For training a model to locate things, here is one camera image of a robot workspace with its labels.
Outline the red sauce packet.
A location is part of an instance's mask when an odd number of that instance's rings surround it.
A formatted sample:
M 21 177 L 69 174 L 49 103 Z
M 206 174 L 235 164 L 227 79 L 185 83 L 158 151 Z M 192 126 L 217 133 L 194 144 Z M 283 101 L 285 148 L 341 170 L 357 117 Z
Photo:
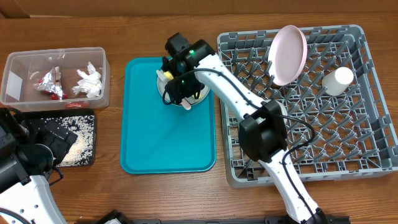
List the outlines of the red sauce packet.
M 85 102 L 68 102 L 65 104 L 65 107 L 68 109 L 74 109 L 74 108 L 85 108 L 86 103 Z

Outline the silver foil wrapper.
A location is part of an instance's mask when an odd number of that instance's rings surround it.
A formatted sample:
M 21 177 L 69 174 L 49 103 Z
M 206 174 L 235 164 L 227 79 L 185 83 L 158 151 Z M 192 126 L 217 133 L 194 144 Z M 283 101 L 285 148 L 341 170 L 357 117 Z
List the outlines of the silver foil wrapper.
M 66 100 L 68 96 L 62 89 L 60 67 L 53 67 L 36 84 L 34 88 L 48 95 L 52 100 Z

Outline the white napkin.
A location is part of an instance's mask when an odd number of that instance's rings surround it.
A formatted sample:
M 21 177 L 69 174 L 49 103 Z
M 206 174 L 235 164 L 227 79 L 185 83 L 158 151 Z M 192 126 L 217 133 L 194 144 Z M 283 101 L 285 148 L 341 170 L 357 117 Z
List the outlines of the white napkin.
M 102 90 L 101 75 L 96 71 L 95 66 L 91 62 L 88 62 L 87 69 L 88 73 L 77 70 L 77 74 L 81 80 L 77 82 L 77 86 L 72 88 L 72 91 L 75 95 L 85 93 L 87 98 L 98 97 Z

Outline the white large plate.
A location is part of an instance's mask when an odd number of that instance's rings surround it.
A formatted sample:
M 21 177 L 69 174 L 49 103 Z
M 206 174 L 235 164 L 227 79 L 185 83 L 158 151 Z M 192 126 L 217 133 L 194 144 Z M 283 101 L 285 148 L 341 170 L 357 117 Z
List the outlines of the white large plate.
M 307 40 L 303 32 L 293 25 L 283 27 L 271 43 L 268 61 L 269 75 L 278 86 L 292 83 L 302 72 L 307 59 Z

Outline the white plastic cup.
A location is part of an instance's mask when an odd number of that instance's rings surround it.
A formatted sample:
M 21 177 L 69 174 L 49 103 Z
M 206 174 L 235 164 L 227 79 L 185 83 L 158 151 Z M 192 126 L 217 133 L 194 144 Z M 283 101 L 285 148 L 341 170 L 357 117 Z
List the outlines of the white plastic cup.
M 354 74 L 347 67 L 340 67 L 326 75 L 322 80 L 325 93 L 331 96 L 341 95 L 351 84 Z

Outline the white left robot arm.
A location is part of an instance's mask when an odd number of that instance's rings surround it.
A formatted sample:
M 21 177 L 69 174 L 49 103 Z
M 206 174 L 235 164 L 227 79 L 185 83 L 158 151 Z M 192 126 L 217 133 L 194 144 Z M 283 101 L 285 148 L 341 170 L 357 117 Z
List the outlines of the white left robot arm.
M 1 108 L 1 216 L 8 223 L 65 223 L 48 177 L 78 136 L 54 121 Z

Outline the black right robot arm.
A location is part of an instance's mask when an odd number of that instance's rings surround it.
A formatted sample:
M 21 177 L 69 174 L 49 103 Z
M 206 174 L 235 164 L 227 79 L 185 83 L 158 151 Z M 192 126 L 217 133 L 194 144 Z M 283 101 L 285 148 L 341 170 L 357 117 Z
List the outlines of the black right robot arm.
M 163 57 L 158 72 L 164 84 L 163 103 L 188 108 L 189 98 L 197 100 L 202 89 L 209 88 L 234 113 L 240 148 L 265 168 L 282 196 L 290 222 L 326 223 L 326 215 L 307 192 L 290 156 L 313 141 L 314 128 L 284 114 L 278 101 L 265 100 L 247 89 L 206 41 L 190 44 L 176 33 L 168 38 L 165 49 L 169 56 Z M 306 126 L 311 131 L 310 139 L 289 149 L 287 120 Z

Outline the grey dishwasher rack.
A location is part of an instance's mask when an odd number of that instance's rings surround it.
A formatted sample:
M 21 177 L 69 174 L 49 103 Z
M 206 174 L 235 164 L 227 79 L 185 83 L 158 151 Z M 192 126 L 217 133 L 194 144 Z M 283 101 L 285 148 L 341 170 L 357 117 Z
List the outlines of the grey dishwasher rack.
M 276 100 L 288 115 L 310 124 L 315 137 L 292 153 L 300 178 L 343 180 L 380 177 L 397 170 L 397 135 L 382 94 L 365 33 L 357 25 L 305 27 L 308 55 L 299 77 L 276 86 L 267 60 L 275 30 L 225 32 L 218 53 L 255 95 Z M 340 67 L 354 79 L 338 96 L 325 93 L 323 78 Z M 287 142 L 297 146 L 311 131 L 288 120 Z

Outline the yellow plastic spoon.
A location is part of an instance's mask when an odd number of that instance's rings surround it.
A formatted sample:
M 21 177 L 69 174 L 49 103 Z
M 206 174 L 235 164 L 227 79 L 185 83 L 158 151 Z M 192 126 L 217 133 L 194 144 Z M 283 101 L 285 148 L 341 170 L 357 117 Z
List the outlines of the yellow plastic spoon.
M 169 80 L 174 79 L 173 75 L 172 75 L 169 71 L 164 72 L 164 75 L 165 75 L 165 77 L 168 78 Z

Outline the grey small plate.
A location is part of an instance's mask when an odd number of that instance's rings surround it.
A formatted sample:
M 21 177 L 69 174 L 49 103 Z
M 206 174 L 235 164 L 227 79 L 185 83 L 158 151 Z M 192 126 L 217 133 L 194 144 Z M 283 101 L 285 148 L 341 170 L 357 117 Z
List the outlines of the grey small plate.
M 163 82 L 159 77 L 157 77 L 157 87 L 159 90 L 160 95 L 162 96 L 165 90 L 165 84 L 166 82 Z M 188 98 L 185 98 L 180 104 L 175 104 L 175 106 L 182 106 L 186 110 L 189 110 L 192 106 L 195 104 L 198 104 L 199 102 L 203 101 L 206 96 L 209 94 L 210 89 L 207 86 L 204 86 L 204 88 L 200 92 L 200 96 L 198 99 L 195 99 L 194 96 L 190 96 Z

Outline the white plastic knife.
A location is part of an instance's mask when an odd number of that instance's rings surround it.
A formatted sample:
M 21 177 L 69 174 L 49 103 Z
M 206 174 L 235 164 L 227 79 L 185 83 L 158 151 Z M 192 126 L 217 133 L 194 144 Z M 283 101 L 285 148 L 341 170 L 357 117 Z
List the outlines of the white plastic knife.
M 164 72 L 163 70 L 156 70 L 156 74 L 157 74 L 158 91 L 159 91 L 160 95 L 164 97 L 164 101 L 166 103 L 169 103 L 170 97 L 167 93 L 165 94 L 164 91 L 165 91 L 166 84 L 169 81 L 171 81 L 174 77 L 170 72 Z M 186 110 L 190 110 L 192 107 L 191 104 L 185 98 L 181 101 L 181 103 L 179 103 L 179 104 L 174 103 L 174 105 L 182 106 Z

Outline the black plastic tray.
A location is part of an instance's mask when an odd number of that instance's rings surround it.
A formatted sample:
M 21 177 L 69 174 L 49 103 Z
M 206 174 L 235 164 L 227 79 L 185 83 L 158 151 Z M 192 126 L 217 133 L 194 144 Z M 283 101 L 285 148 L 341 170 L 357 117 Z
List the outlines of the black plastic tray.
M 81 115 L 95 116 L 95 112 L 89 108 L 23 112 L 23 114 L 26 116 L 27 119 L 44 119 L 44 120 L 46 118 L 58 118 L 58 117 L 81 116 Z M 95 149 L 96 149 L 96 130 L 95 130 Z

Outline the spilled white rice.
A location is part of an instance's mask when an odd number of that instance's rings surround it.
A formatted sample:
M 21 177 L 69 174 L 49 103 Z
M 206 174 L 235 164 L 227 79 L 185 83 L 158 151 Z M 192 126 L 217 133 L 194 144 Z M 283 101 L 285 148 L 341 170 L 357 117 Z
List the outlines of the spilled white rice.
M 58 118 L 46 118 L 54 121 L 78 137 L 59 167 L 88 166 L 94 161 L 95 154 L 95 116 L 81 115 Z

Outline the teal serving tray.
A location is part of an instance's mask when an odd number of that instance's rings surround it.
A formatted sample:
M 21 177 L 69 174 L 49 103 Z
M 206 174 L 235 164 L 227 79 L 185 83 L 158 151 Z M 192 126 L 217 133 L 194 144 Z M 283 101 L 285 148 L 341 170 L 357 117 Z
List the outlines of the teal serving tray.
M 186 110 L 165 105 L 157 87 L 160 57 L 126 66 L 121 167 L 130 174 L 204 172 L 216 162 L 214 94 Z

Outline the clear plastic bin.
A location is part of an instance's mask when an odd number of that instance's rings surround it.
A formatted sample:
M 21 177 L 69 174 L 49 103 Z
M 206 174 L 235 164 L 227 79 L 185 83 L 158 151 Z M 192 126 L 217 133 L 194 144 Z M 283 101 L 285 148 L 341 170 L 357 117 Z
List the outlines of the clear plastic bin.
M 91 62 L 101 75 L 100 96 L 87 98 L 85 93 L 74 94 L 72 88 L 81 80 L 77 70 L 88 73 Z M 60 67 L 62 89 L 66 100 L 52 100 L 34 88 L 53 67 Z M 110 66 L 101 47 L 33 50 L 11 53 L 6 61 L 1 80 L 1 104 L 20 111 L 67 109 L 68 102 L 85 102 L 85 108 L 105 108 L 110 99 Z

